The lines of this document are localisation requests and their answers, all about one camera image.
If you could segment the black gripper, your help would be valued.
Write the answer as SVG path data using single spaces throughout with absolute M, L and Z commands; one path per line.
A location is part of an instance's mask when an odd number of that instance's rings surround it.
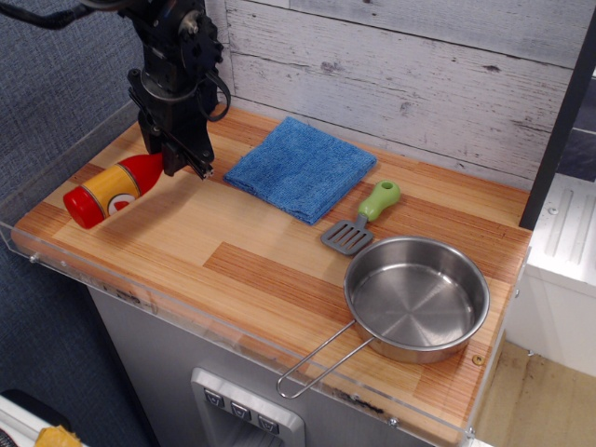
M 189 167 L 201 179 L 213 173 L 214 153 L 207 118 L 199 111 L 194 92 L 184 98 L 158 98 L 150 91 L 151 81 L 138 69 L 128 73 L 129 96 L 139 107 L 138 122 L 150 155 L 163 157 L 163 171 L 173 177 Z

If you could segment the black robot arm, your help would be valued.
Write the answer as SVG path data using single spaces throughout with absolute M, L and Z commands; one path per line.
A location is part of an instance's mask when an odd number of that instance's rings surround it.
M 217 69 L 224 46 L 204 3 L 128 1 L 118 13 L 142 42 L 143 66 L 128 81 L 147 152 L 163 156 L 168 176 L 189 167 L 210 177 L 208 124 L 225 117 L 231 93 Z

